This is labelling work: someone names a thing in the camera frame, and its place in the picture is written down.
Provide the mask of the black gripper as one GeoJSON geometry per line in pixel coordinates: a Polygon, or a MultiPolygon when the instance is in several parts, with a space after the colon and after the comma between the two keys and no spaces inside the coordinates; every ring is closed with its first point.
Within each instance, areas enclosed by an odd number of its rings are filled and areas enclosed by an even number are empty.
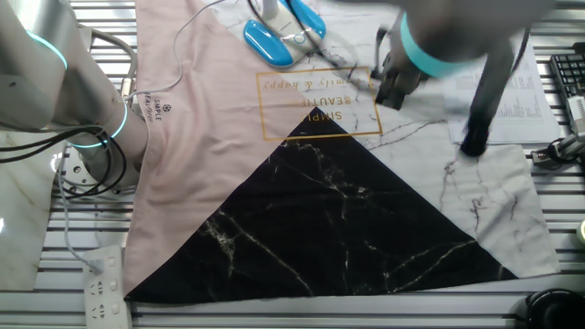
{"type": "Polygon", "coordinates": [[[383,61],[376,103],[400,110],[406,94],[411,94],[419,87],[420,75],[420,70],[404,53],[396,49],[390,50],[383,61]]]}

